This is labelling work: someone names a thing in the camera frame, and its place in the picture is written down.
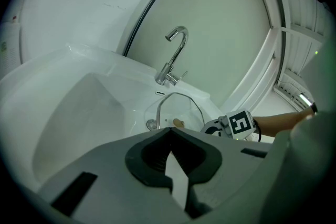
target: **light fixture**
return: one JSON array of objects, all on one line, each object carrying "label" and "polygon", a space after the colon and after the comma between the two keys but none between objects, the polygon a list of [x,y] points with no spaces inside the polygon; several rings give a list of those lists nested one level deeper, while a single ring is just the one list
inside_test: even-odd
[{"label": "light fixture", "polygon": [[309,99],[303,93],[301,93],[299,96],[308,106],[312,105],[312,102],[310,102]]}]

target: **white sink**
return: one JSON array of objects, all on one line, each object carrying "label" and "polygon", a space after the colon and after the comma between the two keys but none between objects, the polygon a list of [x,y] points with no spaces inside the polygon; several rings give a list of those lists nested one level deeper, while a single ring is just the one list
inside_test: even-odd
[{"label": "white sink", "polygon": [[[0,82],[0,135],[13,176],[36,191],[50,176],[94,147],[149,131],[164,94],[192,97],[205,122],[220,116],[209,95],[183,81],[158,85],[156,70],[98,48],[70,45],[28,62]],[[161,127],[178,118],[200,131],[190,99],[172,95]]]}]

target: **sink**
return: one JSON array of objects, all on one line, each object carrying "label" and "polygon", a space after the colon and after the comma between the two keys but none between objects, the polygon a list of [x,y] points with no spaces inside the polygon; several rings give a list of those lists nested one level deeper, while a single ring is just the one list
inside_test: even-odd
[{"label": "sink", "polygon": [[[69,45],[37,58],[0,81],[0,136],[15,179],[33,191],[53,174],[104,143],[148,132],[165,95],[192,97],[205,122],[220,116],[209,95],[181,81],[160,86],[156,70],[113,52]],[[161,107],[161,128],[174,118],[200,131],[189,98],[172,95]]]}]

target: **chrome faucet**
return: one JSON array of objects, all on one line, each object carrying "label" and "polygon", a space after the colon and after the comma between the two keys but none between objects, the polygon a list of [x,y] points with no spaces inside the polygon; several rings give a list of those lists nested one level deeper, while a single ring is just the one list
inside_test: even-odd
[{"label": "chrome faucet", "polygon": [[178,56],[180,55],[180,53],[182,52],[185,44],[187,43],[188,30],[184,26],[177,26],[165,36],[165,38],[168,41],[172,41],[179,33],[182,33],[182,35],[183,35],[180,46],[178,47],[178,49],[174,53],[172,59],[170,59],[170,61],[167,62],[163,66],[161,72],[155,78],[155,81],[160,85],[164,85],[165,81],[168,80],[172,85],[175,86],[188,73],[188,71],[187,71],[180,78],[178,78],[178,77],[176,77],[175,75],[172,74],[172,70],[174,68],[174,63],[175,63],[176,59],[178,58]]}]

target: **faucet handle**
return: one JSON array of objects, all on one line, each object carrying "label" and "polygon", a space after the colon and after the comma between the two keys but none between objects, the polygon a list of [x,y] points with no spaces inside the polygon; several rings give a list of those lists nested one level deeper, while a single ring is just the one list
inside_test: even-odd
[{"label": "faucet handle", "polygon": [[173,75],[171,72],[167,73],[166,78],[172,85],[176,85],[181,79],[184,78],[185,75],[187,75],[188,71],[186,71],[180,78],[177,78],[175,75]]}]

